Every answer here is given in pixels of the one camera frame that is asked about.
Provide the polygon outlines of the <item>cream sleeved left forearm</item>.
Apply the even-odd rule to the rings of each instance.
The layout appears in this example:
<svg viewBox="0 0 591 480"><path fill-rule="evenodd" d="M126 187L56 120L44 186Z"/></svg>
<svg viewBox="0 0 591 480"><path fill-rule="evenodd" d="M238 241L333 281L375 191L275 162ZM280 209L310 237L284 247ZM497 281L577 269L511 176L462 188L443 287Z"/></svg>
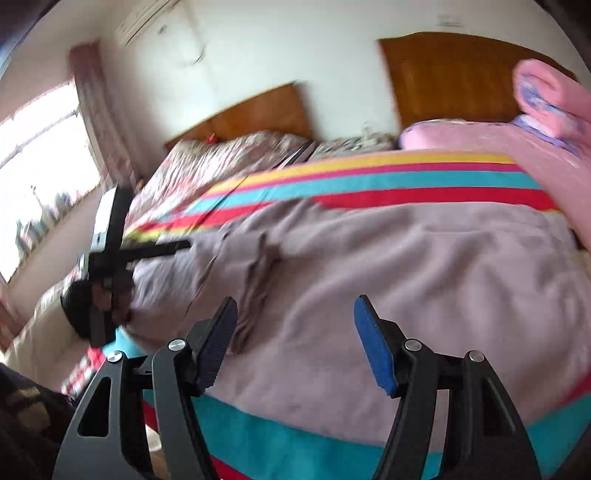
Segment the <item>cream sleeved left forearm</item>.
<svg viewBox="0 0 591 480"><path fill-rule="evenodd" d="M64 279L42 295L34 315L4 354L8 368L61 393L67 391L65 384L89 348L89 341L78 336L61 304L71 283Z"/></svg>

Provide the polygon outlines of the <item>black gloved left hand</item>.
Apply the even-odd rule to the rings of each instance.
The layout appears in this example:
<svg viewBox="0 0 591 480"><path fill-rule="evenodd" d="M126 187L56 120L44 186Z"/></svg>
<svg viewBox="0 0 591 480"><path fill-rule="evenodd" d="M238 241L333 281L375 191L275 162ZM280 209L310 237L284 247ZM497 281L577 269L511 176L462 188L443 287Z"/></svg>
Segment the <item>black gloved left hand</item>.
<svg viewBox="0 0 591 480"><path fill-rule="evenodd" d="M76 334L92 348L115 341L118 327L132 319L132 273L119 272L111 280L76 280L60 296L65 316Z"/></svg>

